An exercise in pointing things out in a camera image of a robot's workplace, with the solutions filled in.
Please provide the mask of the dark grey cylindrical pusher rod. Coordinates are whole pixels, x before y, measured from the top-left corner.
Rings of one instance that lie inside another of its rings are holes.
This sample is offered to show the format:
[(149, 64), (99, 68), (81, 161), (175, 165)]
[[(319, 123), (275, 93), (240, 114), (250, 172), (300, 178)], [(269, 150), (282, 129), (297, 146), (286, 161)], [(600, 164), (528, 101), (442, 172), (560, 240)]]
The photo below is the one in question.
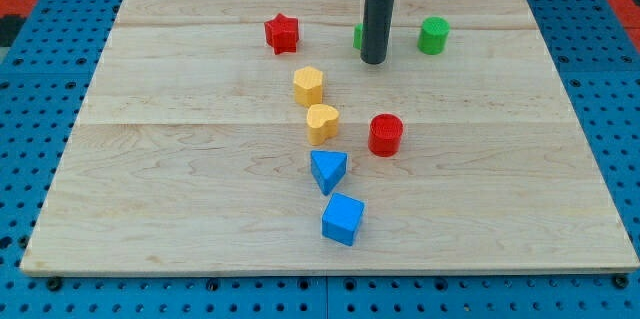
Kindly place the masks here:
[(394, 0), (365, 0), (360, 57), (367, 64), (382, 64), (387, 57)]

